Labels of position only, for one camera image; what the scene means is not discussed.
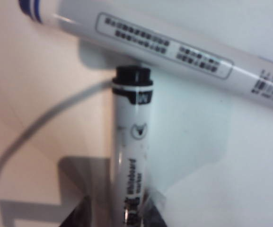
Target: marker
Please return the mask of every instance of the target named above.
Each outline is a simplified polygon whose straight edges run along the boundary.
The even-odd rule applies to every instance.
[[[144,196],[148,130],[152,100],[150,70],[118,67],[113,79],[114,153],[111,158],[113,227],[137,227]]]
[[[109,0],[19,0],[34,21],[273,107],[273,62]]]

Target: white surface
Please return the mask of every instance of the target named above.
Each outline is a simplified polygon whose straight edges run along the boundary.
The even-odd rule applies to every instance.
[[[123,2],[273,60],[271,0]],[[18,4],[0,0],[0,156],[51,107],[130,62],[35,24]],[[168,226],[273,226],[273,110],[152,69],[148,181],[166,196],[161,211]],[[0,175],[0,226],[2,217],[16,227],[58,226],[83,195],[60,160],[109,157],[111,104],[110,90],[96,92],[9,159]],[[100,198],[105,192],[93,181]],[[28,209],[2,201],[29,203]],[[97,226],[104,226],[97,213]]]

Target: whiteboard marker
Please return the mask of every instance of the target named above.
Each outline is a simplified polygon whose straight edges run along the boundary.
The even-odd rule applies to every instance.
[[[150,70],[118,67],[113,79],[114,152],[111,158],[113,227],[140,225],[153,82]]]
[[[273,62],[112,0],[19,0],[34,21],[273,107]]]

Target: barcode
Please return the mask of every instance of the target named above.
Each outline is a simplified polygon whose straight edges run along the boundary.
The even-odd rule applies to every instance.
[[[252,93],[273,100],[273,74],[262,70],[260,78],[252,89]]]

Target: pen barrel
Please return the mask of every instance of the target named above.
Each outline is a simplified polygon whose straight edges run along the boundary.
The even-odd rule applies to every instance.
[[[108,0],[19,0],[24,13],[171,73],[273,107],[273,62]]]
[[[114,150],[111,158],[113,227],[139,226],[149,150],[152,81],[150,70],[117,68],[113,80]]]

